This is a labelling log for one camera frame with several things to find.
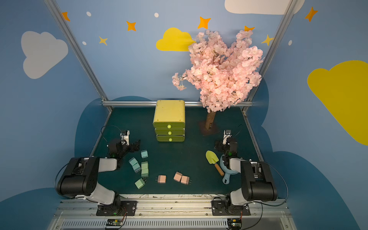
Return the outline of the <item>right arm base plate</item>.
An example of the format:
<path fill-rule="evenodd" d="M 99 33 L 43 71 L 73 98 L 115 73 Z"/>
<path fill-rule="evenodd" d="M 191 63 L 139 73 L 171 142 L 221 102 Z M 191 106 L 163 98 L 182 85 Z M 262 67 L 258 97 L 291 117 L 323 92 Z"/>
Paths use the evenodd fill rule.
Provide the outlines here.
<path fill-rule="evenodd" d="M 235 206 L 231 203 L 215 199 L 211 201 L 211 210 L 213 216 L 250 216 L 250 209 L 248 205 Z"/>

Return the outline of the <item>yellow-green drawer cabinet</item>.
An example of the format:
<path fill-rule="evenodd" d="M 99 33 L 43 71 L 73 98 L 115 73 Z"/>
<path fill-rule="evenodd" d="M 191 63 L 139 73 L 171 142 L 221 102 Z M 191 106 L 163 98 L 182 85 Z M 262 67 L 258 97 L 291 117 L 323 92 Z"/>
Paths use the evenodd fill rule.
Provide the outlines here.
<path fill-rule="evenodd" d="M 153 122 L 186 122 L 183 100 L 157 101 Z"/>

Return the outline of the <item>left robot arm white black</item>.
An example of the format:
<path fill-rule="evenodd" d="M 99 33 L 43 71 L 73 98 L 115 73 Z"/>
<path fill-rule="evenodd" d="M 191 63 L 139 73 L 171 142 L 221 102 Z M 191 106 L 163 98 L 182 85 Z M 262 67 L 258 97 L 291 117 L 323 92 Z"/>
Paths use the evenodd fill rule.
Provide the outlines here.
<path fill-rule="evenodd" d="M 83 198 L 105 206 L 117 205 L 119 195 L 99 184 L 98 175 L 118 170 L 123 158 L 138 150 L 140 140 L 128 144 L 126 140 L 117 139 L 109 144 L 107 158 L 71 158 L 59 181 L 54 182 L 55 190 L 65 198 Z"/>

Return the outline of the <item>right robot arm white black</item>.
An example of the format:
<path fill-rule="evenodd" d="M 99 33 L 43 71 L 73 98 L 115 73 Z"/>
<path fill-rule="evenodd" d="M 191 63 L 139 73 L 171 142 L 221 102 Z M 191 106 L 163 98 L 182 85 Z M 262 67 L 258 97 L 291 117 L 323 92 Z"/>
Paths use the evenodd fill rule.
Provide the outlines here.
<path fill-rule="evenodd" d="M 241 186 L 230 192 L 227 201 L 233 206 L 244 206 L 249 202 L 268 202 L 278 198 L 270 166 L 266 162 L 254 162 L 238 157 L 238 143 L 234 138 L 215 141 L 215 149 L 223 153 L 219 159 L 224 171 L 223 183 L 230 182 L 230 176 L 240 174 Z"/>

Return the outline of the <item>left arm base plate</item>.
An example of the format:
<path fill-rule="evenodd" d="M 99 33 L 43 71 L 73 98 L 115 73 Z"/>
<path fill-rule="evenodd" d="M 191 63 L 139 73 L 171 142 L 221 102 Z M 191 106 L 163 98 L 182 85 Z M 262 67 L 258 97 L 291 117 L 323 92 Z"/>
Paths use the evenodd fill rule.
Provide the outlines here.
<path fill-rule="evenodd" d="M 118 204 L 98 205 L 96 216 L 134 216 L 137 203 L 135 200 L 128 200 Z"/>

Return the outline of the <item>teal plug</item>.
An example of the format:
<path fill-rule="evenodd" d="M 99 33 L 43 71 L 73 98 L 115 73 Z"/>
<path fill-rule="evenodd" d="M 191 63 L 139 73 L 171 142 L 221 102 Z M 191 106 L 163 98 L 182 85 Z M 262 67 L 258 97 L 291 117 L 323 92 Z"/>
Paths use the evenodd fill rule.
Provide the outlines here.
<path fill-rule="evenodd" d="M 141 151 L 141 157 L 143 159 L 148 158 L 148 156 L 149 156 L 149 154 L 148 154 L 148 151 L 147 150 L 142 150 Z"/>
<path fill-rule="evenodd" d="M 137 164 L 134 164 L 132 166 L 132 168 L 133 168 L 133 170 L 134 170 L 135 173 L 139 173 L 141 171 L 141 166 L 138 163 Z"/>
<path fill-rule="evenodd" d="M 130 163 L 131 166 L 134 166 L 134 165 L 138 164 L 138 161 L 134 157 L 131 158 L 128 162 Z"/>

